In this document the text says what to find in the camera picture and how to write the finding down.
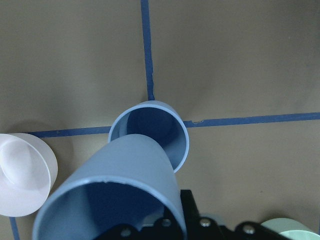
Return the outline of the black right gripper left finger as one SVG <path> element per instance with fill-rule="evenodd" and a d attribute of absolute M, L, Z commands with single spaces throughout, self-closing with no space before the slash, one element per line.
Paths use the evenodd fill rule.
<path fill-rule="evenodd" d="M 184 234 L 171 211 L 165 207 L 163 216 L 153 224 L 138 230 L 130 224 L 118 224 L 100 235 L 95 240 L 183 240 Z"/>

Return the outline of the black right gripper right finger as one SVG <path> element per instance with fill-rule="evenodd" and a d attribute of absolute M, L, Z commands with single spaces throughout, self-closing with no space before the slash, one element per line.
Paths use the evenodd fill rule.
<path fill-rule="evenodd" d="M 213 218 L 201 216 L 193 193 L 180 191 L 184 220 L 189 240 L 286 240 L 287 237 L 252 221 L 238 224 L 234 230 L 219 225 Z"/>

